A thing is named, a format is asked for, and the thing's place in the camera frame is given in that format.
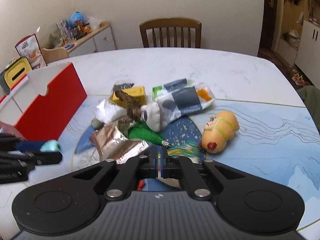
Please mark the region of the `turquoise oval soap case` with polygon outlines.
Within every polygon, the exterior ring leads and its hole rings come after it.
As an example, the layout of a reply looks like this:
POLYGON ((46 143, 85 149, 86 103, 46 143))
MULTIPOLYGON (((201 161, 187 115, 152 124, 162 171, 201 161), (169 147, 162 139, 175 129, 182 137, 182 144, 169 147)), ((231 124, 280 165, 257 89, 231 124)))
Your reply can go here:
POLYGON ((49 140, 40 147, 40 152, 62 152, 61 145, 56 140, 49 140))

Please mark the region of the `white plush toy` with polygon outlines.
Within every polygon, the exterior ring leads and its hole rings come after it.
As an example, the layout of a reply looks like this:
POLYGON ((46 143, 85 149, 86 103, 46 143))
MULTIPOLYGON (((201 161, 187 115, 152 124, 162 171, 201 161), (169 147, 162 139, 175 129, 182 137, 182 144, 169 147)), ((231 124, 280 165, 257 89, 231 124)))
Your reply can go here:
POLYGON ((154 132, 160 132, 162 129, 162 112, 157 102, 151 102, 140 107, 142 119, 148 128, 154 132))

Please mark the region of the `silver foil snack packet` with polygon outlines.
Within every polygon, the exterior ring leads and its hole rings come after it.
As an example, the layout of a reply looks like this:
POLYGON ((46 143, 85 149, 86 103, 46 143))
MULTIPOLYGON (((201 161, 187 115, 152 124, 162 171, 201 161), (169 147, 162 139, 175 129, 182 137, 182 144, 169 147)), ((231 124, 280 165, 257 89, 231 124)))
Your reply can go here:
POLYGON ((116 124, 93 131, 89 140, 97 149, 100 162, 113 159, 117 164, 126 163, 149 147, 145 140, 125 137, 116 124))

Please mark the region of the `white blue printed plastic bag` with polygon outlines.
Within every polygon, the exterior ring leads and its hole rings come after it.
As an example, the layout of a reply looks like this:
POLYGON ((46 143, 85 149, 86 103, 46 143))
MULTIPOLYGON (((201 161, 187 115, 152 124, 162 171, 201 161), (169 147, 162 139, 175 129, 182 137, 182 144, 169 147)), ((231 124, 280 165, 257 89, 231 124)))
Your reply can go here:
POLYGON ((215 95, 205 83, 184 78, 153 87, 152 99, 160 107, 162 127, 165 128, 182 116, 206 109, 215 100, 215 95))

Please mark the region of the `orange face doll toy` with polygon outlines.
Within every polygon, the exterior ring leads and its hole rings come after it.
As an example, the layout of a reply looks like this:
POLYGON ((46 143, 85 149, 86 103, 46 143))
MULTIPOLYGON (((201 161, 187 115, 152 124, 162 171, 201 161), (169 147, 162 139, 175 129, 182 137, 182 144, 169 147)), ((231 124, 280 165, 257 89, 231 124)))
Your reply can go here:
POLYGON ((236 116, 230 111, 221 111, 206 122, 200 146, 208 153, 217 154, 224 150, 229 140, 240 129, 236 116))

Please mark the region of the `red fish keychain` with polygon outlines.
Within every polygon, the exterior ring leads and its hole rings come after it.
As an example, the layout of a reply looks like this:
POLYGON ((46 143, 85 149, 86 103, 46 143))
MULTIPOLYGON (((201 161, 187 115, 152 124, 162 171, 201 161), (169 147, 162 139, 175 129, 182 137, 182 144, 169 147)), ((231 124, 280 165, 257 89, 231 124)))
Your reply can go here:
POLYGON ((145 186, 145 181, 144 180, 140 180, 139 184, 138 184, 137 191, 142 191, 144 186, 145 186))

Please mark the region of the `red white cardboard box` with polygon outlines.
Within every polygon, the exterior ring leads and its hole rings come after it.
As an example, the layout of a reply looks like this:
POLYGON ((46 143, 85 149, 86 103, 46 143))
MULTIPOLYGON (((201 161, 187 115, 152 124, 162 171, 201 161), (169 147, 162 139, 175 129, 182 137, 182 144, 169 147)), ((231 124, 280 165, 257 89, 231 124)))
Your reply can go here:
POLYGON ((71 62, 32 70, 1 100, 1 129, 29 141, 57 140, 86 98, 71 62))

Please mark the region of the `yellow small carton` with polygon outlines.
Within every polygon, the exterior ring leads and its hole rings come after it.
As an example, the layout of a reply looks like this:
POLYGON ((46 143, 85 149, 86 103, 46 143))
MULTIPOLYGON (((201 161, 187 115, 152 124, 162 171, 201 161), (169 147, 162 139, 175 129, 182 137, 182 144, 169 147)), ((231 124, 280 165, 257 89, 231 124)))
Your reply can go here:
POLYGON ((117 97, 116 93, 113 92, 109 97, 109 100, 111 100, 116 105, 124 108, 128 106, 146 105, 146 94, 144 86, 122 89, 122 91, 126 94, 125 99, 117 97))

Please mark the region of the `bag of dark beads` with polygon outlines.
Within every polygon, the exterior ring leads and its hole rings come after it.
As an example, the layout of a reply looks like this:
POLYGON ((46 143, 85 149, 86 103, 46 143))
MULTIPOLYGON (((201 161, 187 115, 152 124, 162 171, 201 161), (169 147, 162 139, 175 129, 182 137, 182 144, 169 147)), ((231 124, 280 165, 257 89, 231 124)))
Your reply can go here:
POLYGON ((128 88, 132 88, 135 84, 132 82, 116 82, 113 85, 112 91, 116 91, 116 90, 122 90, 122 89, 128 89, 128 88))

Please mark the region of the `yellow grey bin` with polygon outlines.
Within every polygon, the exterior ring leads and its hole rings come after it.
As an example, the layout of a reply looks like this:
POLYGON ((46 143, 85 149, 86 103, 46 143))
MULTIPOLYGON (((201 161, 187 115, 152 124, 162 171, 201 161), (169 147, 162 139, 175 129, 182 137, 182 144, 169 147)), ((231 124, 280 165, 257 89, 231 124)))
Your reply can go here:
POLYGON ((26 57, 20 57, 3 72, 1 72, 1 88, 5 95, 9 95, 11 90, 31 71, 31 65, 26 57))

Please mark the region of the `small wooden child chair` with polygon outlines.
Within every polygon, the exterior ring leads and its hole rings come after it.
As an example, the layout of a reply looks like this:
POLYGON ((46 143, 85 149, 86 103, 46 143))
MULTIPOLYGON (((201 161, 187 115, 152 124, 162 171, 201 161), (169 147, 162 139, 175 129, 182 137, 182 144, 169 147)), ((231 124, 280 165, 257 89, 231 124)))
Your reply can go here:
POLYGON ((46 64, 69 58, 67 50, 63 47, 54 49, 42 48, 41 53, 46 64))

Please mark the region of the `red illustrated book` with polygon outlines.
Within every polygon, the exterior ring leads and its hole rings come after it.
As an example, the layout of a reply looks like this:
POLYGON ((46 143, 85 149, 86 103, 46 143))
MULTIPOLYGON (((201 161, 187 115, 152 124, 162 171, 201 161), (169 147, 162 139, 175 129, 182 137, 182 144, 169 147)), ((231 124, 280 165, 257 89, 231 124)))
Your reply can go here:
POLYGON ((20 57, 26 57, 32 69, 46 67, 36 34, 28 35, 16 43, 15 48, 20 57))

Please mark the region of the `low wooden white cabinet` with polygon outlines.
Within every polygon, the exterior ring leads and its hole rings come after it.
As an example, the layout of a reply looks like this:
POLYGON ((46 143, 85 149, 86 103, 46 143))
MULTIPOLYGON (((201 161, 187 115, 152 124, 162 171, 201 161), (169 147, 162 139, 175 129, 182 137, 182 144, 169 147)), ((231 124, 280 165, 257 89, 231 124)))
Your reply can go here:
POLYGON ((79 40, 72 40, 62 47, 67 51, 69 57, 117 49, 112 27, 108 21, 102 21, 99 28, 79 40))

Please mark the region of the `wooden dining chair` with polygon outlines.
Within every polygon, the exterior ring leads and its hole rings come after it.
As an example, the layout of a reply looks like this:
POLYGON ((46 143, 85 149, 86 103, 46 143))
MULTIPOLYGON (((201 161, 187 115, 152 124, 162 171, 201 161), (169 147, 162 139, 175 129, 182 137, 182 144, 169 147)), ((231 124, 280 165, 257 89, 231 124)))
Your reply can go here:
POLYGON ((143 47, 200 48, 202 24, 185 17, 148 20, 139 25, 143 47))

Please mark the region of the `blue globe toy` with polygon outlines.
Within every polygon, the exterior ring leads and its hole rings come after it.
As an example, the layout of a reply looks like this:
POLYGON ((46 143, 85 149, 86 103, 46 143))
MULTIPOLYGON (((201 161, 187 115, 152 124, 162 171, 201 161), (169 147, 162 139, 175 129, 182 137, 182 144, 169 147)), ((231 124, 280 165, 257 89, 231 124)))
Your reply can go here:
POLYGON ((71 28, 75 28, 79 24, 84 24, 85 23, 85 18, 83 14, 80 12, 76 11, 68 20, 69 26, 71 28))

